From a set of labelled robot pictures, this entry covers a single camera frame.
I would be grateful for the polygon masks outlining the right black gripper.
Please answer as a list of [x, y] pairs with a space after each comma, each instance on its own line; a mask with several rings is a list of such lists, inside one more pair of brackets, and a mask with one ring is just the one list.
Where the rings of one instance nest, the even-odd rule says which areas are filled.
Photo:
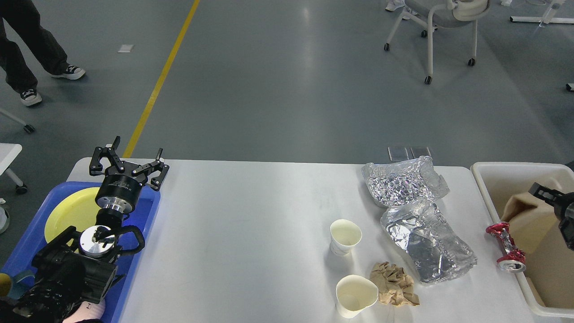
[[559, 220], [558, 229], [566, 246], [574, 249], [574, 195], [551, 189], [537, 182], [528, 190], [529, 194], [554, 207], [554, 214]]

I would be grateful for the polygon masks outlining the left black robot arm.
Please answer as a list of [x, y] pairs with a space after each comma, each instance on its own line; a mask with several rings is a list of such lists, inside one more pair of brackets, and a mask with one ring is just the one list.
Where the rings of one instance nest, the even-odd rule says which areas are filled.
[[91, 157], [90, 176], [103, 175], [94, 224], [82, 231], [67, 227], [34, 255], [34, 285], [15, 300], [1, 298], [3, 323], [61, 323], [82, 301], [99, 303], [122, 279], [118, 260], [145, 248], [142, 230], [124, 222], [144, 187], [160, 190], [170, 166], [161, 158], [162, 148], [150, 163], [122, 160], [119, 143], [117, 136]]

